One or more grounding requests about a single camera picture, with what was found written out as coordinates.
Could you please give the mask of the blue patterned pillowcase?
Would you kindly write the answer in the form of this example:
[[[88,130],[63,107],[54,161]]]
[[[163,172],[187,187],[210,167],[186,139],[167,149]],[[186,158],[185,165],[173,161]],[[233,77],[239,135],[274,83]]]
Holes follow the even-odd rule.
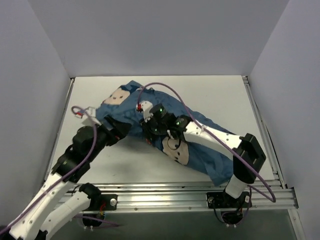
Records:
[[[106,116],[110,116],[119,122],[129,123],[131,124],[131,129],[128,135],[144,140],[145,136],[140,125],[143,113],[136,110],[137,103],[143,104],[144,102],[151,103],[154,106],[162,104],[165,110],[175,116],[192,114],[197,121],[210,128],[225,133],[229,132],[211,119],[206,118],[203,114],[190,108],[185,108],[173,96],[153,88],[144,89],[140,83],[133,80],[126,85],[119,86],[111,93],[96,108],[95,117],[108,128],[111,125],[105,119]],[[232,160],[203,145],[192,142],[179,142],[178,140],[169,139],[167,136],[152,140],[150,144],[175,162],[208,175],[216,186],[229,181],[233,175]]]

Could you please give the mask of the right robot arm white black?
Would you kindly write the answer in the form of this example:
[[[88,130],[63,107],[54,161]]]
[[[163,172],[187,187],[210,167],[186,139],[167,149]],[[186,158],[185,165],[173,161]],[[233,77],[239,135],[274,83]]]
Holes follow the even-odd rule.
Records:
[[[175,159],[187,157],[188,144],[194,143],[214,150],[233,161],[233,175],[222,193],[223,203],[234,206],[248,185],[256,180],[266,161],[266,155],[257,138],[247,133],[239,136],[226,133],[196,120],[188,115],[175,116],[165,110],[160,103],[149,101],[137,104],[138,112],[143,113],[141,127],[148,141],[164,138],[163,149]]]

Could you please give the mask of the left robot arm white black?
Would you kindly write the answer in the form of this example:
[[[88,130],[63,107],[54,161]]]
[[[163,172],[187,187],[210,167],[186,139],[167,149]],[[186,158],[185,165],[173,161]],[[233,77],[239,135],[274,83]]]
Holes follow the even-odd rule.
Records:
[[[79,128],[72,144],[51,169],[41,189],[25,210],[8,226],[0,228],[2,240],[49,240],[78,213],[100,206],[101,191],[90,183],[83,184],[69,200],[57,207],[59,200],[90,169],[90,163],[106,146],[127,136],[131,124],[109,116],[107,129],[93,123]]]

